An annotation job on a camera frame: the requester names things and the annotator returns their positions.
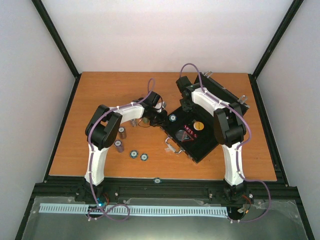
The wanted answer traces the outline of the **blue chip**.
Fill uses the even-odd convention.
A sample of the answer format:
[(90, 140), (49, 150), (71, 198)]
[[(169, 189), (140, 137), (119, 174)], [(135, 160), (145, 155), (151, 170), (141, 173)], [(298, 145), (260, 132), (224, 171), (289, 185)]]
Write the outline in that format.
[(135, 159), (137, 158), (139, 155), (138, 151), (137, 150), (132, 150), (129, 154), (129, 156), (132, 158), (132, 159)]
[(170, 122), (175, 122), (177, 120), (177, 116), (175, 114), (171, 114), (168, 119)]
[(148, 160), (148, 155), (146, 154), (146, 153), (143, 153), (143, 154), (141, 154), (141, 156), (140, 156), (140, 159), (142, 160), (142, 161), (147, 161)]

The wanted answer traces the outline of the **white dealer button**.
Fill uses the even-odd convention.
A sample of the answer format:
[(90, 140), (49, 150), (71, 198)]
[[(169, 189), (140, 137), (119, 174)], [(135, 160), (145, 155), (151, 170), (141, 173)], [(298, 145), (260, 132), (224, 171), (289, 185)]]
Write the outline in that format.
[(197, 131), (202, 131), (204, 129), (205, 125), (201, 121), (195, 121), (193, 123), (193, 128)]

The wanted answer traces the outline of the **black poker set case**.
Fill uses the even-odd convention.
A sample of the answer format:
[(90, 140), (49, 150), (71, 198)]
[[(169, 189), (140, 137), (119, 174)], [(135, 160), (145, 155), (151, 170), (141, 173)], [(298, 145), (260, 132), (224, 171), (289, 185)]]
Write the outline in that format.
[[(230, 103), (239, 103), (243, 115), (250, 108), (249, 105), (240, 102), (240, 100), (234, 94), (225, 89), (222, 85), (214, 81), (212, 78), (206, 77), (203, 74), (200, 74), (200, 76), (202, 78), (202, 84), (204, 85), (204, 87), (206, 87), (215, 96)], [(198, 82), (199, 79), (197, 76), (195, 82), (192, 84)], [(168, 136), (172, 137), (173, 141), (181, 149), (183, 149), (195, 163), (199, 163), (214, 148), (219, 145), (214, 135), (214, 118), (200, 106), (196, 106), (194, 110), (191, 110), (189, 112), (183, 111), (182, 107), (180, 106), (171, 114), (176, 115), (177, 120), (174, 122), (170, 122), (168, 117), (168, 124), (163, 127), (164, 132)], [(195, 121), (202, 122), (204, 124), (204, 129), (200, 131), (195, 130), (193, 126)], [(176, 138), (176, 133), (179, 130), (186, 130), (192, 135), (197, 135), (197, 139), (181, 142)]]

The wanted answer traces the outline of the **triangular all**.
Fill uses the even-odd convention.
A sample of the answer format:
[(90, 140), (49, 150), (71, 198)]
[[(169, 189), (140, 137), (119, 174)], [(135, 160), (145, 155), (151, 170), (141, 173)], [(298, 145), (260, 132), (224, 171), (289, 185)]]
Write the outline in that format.
[(190, 132), (183, 129), (178, 130), (175, 136), (180, 142), (189, 142), (198, 138), (196, 134), (192, 135)]

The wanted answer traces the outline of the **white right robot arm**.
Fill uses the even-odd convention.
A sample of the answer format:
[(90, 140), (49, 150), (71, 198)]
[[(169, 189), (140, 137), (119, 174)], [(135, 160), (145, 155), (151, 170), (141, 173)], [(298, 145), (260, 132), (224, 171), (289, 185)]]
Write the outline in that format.
[(232, 187), (241, 185), (245, 179), (242, 167), (242, 145), (244, 136), (249, 130), (243, 118), (241, 105), (228, 102), (211, 93), (202, 83), (192, 84), (187, 76), (181, 76), (176, 85), (181, 93), (180, 104), (185, 112), (196, 106), (204, 109), (213, 117), (213, 133), (222, 146), (225, 164), (224, 180)]

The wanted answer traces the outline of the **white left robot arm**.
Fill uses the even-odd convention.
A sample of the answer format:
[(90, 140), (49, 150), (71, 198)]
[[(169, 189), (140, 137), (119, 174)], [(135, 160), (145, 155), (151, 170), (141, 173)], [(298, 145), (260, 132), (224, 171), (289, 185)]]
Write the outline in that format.
[(165, 102), (154, 91), (146, 97), (116, 107), (100, 105), (89, 121), (85, 135), (87, 136), (89, 157), (85, 180), (91, 185), (86, 195), (92, 201), (103, 198), (104, 188), (99, 184), (104, 180), (104, 167), (109, 148), (116, 141), (122, 123), (146, 118), (152, 127), (163, 127), (168, 123), (168, 112)]

